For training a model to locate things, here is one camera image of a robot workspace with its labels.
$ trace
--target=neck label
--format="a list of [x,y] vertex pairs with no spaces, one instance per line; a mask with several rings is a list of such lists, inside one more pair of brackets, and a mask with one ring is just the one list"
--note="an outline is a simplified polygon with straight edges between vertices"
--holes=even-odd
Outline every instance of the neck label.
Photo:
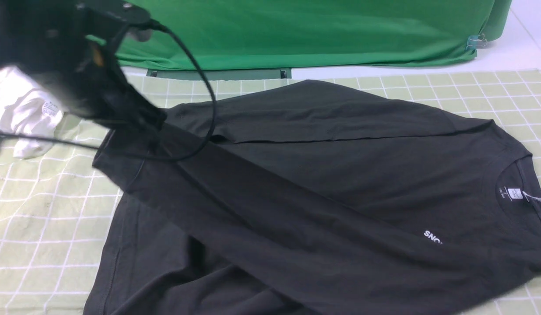
[[523,193],[520,188],[508,188],[508,195],[511,199],[523,199]]

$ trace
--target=garment label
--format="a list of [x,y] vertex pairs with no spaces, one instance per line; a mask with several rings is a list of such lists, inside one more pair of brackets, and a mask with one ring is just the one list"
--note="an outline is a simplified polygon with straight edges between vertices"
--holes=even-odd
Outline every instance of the garment label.
[[511,199],[523,199],[523,193],[519,188],[508,188],[508,194]]
[[51,101],[45,101],[45,103],[43,104],[42,112],[45,116],[54,117],[59,112],[59,108],[55,105],[55,103]]

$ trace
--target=clothing tag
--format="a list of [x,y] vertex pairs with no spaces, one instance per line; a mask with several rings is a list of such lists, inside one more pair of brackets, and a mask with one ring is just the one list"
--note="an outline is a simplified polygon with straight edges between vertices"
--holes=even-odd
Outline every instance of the clothing tag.
[[541,202],[541,198],[540,197],[533,197],[531,195],[529,195],[528,193],[526,192],[523,192],[523,194],[525,195],[525,197],[527,198],[527,201],[529,201],[529,199],[532,199],[532,200],[536,200],[536,201],[540,201]]
[[59,112],[59,108],[53,102],[45,101],[42,112],[45,116],[54,117]]
[[511,199],[523,199],[521,189],[519,188],[508,188],[508,195]]

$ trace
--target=white cloth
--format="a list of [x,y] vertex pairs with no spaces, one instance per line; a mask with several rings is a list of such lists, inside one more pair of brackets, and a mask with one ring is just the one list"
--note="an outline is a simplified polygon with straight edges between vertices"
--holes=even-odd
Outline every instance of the white cloth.
[[[0,131],[52,137],[62,120],[58,100],[15,66],[0,70]],[[19,139],[14,157],[27,159],[49,151],[52,143]]]

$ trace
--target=neckline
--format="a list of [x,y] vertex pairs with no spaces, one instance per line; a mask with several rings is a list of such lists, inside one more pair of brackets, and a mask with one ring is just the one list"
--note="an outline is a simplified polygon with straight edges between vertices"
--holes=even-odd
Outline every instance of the neckline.
[[[482,180],[482,197],[487,208],[494,211],[496,214],[496,220],[509,229],[510,232],[517,236],[520,235],[521,238],[534,241],[532,245],[541,245],[540,236],[534,235],[529,230],[520,227],[512,218],[503,213],[496,196],[496,186],[500,175],[506,168],[514,163],[518,163],[520,166],[524,190],[531,195],[541,196],[541,187],[534,171],[532,154],[523,146],[516,146],[504,149],[503,152],[501,152],[500,155],[486,168]],[[541,214],[541,202],[531,201],[531,205],[534,208],[533,211],[537,211]]]

